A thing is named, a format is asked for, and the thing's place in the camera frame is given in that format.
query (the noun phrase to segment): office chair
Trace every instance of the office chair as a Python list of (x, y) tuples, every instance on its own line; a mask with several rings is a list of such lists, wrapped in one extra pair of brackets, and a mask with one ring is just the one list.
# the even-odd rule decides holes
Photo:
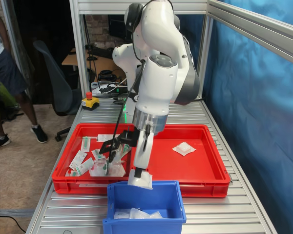
[[(47, 69), (50, 75), (52, 90), (53, 90), (53, 101), (52, 106), (55, 113), (59, 116), (75, 115), (78, 112), (79, 106), (82, 101), (82, 92), (80, 89), (71, 89), (65, 80), (63, 71), (59, 68), (55, 60), (53, 59), (50, 51), (46, 44), (41, 41), (35, 41), (34, 47), (40, 51), (43, 56)], [(70, 130), (66, 128), (59, 131), (55, 137), (56, 141), (62, 139), (61, 135), (68, 133)]]

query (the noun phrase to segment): brick wall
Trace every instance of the brick wall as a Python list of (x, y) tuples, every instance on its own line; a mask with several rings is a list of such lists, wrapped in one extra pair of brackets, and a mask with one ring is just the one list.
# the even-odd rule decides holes
[(123, 39), (109, 35), (107, 15), (87, 15), (86, 22), (91, 44), (104, 49), (126, 44)]

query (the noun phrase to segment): white packet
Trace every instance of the white packet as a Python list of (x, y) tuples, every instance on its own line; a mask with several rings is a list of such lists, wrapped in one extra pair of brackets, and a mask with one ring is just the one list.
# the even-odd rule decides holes
[(135, 170), (131, 169), (128, 178), (128, 185), (141, 187), (144, 189), (152, 190), (152, 175), (146, 171), (142, 171), (141, 177), (135, 177)]
[(81, 151), (89, 152), (89, 150), (90, 150), (90, 141), (91, 141), (90, 138), (88, 138), (86, 136), (83, 137)]
[(116, 209), (114, 214), (114, 219), (120, 218), (129, 218), (130, 217), (130, 209)]
[(176, 147), (172, 148), (172, 150), (180, 153), (182, 156), (185, 156), (189, 153), (196, 151), (192, 146), (187, 144), (186, 142), (182, 142), (181, 144), (177, 145)]
[(107, 140), (112, 140), (113, 134), (98, 134), (97, 142), (105, 142)]
[(100, 150), (93, 150), (93, 151), (91, 151), (92, 152), (92, 154), (93, 154), (93, 156), (94, 156), (94, 158), (96, 159), (96, 160), (99, 160), (99, 159), (103, 159), (103, 158), (105, 158), (105, 156), (104, 155), (101, 155), (99, 152), (100, 152)]
[(69, 167), (73, 170), (76, 169), (77, 166), (81, 165), (84, 158), (87, 156), (87, 153), (81, 152), (80, 150), (75, 155), (73, 161), (70, 163)]
[(109, 163), (108, 159), (95, 160), (94, 165), (89, 169), (91, 176), (113, 176), (123, 177), (126, 171), (121, 161)]
[(79, 176), (85, 174), (92, 166), (94, 162), (92, 158), (89, 158), (86, 162), (82, 165), (76, 167), (76, 171), (78, 172)]
[(139, 209), (131, 208), (129, 219), (152, 219), (152, 218), (163, 218), (159, 211), (148, 214), (140, 211)]

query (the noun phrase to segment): electrical wire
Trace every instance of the electrical wire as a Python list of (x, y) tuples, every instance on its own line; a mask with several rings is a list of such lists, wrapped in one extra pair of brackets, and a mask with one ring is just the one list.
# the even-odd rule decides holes
[(18, 226), (18, 227), (19, 227), (24, 233), (26, 232), (23, 228), (20, 227), (19, 223), (18, 223), (18, 222), (16, 221), (16, 219), (14, 219), (13, 217), (11, 217), (11, 216), (0, 215), (0, 218), (11, 218), (11, 219), (13, 219), (13, 220), (16, 222), (17, 226)]
[[(89, 54), (89, 56), (93, 57), (91, 43), (90, 43), (90, 36), (89, 36), (89, 31), (88, 31), (88, 26), (87, 26), (85, 15), (84, 15), (84, 28), (85, 28), (85, 34), (86, 34), (87, 44), (88, 44), (88, 48), (89, 48), (88, 49), (88, 54)], [(93, 66), (94, 66), (94, 72), (95, 72), (94, 79), (97, 78), (99, 90), (101, 91), (100, 82), (99, 82), (98, 75), (97, 75), (97, 67), (96, 67), (96, 63), (94, 62), (94, 60), (93, 60)], [(91, 61), (89, 61), (89, 68), (90, 68), (90, 72), (89, 72), (89, 75), (90, 75), (91, 74)]]
[[(125, 78), (119, 85), (117, 85), (114, 89), (116, 89), (117, 87), (119, 87), (125, 80), (127, 80), (127, 78)], [(103, 94), (108, 94), (108, 93), (110, 93), (110, 92), (112, 92), (114, 89), (112, 89), (112, 90), (110, 90), (110, 91), (108, 91), (108, 92), (105, 92), (105, 93), (103, 93)]]
[(146, 61), (145, 61), (144, 59), (141, 60), (141, 63), (142, 63), (142, 69), (140, 70), (140, 73), (139, 73), (139, 75), (138, 75), (138, 78), (136, 78), (136, 80), (135, 80), (135, 82), (133, 83), (131, 89), (129, 90), (129, 92), (128, 92), (127, 96), (126, 96), (126, 99), (124, 100), (124, 103), (123, 103), (123, 105), (122, 105), (122, 107), (121, 107), (121, 110), (120, 110), (120, 112), (119, 112), (119, 115), (118, 115), (118, 118), (117, 118), (117, 122), (116, 122), (116, 126), (115, 126), (115, 130), (114, 130), (114, 134), (113, 134), (113, 139), (112, 139), (111, 148), (110, 148), (110, 150), (109, 150), (109, 158), (112, 158), (112, 157), (111, 157), (111, 155), (112, 155), (112, 149), (113, 149), (113, 145), (114, 145), (114, 141), (115, 141), (115, 136), (116, 136), (117, 128), (118, 128), (119, 122), (121, 121), (121, 117), (122, 117), (123, 109), (124, 109), (124, 107), (125, 107), (125, 105), (126, 105), (126, 102), (127, 102), (128, 98), (129, 98), (129, 95), (130, 95), (131, 91), (133, 90), (133, 87), (134, 87), (134, 86), (136, 85), (136, 83), (141, 79), (141, 77), (142, 77), (142, 73), (143, 73), (143, 70), (144, 70), (144, 68), (145, 68), (145, 66), (146, 66)]

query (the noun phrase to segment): metal shelf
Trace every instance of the metal shelf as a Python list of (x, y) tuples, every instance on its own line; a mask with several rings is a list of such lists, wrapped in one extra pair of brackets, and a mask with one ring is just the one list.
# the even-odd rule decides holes
[[(80, 109), (60, 155), (78, 123), (116, 122), (120, 109), (110, 99), (101, 99), (100, 107), (93, 112)], [(125, 114), (122, 120), (131, 121)], [(232, 178), (225, 198), (184, 198), (187, 223), (182, 234), (276, 233), (206, 105), (203, 102), (187, 106), (171, 104), (167, 123), (206, 124)], [(106, 212), (106, 196), (59, 195), (54, 192), (50, 178), (26, 233), (62, 234), (69, 230), (73, 234), (103, 234), (102, 219)]]

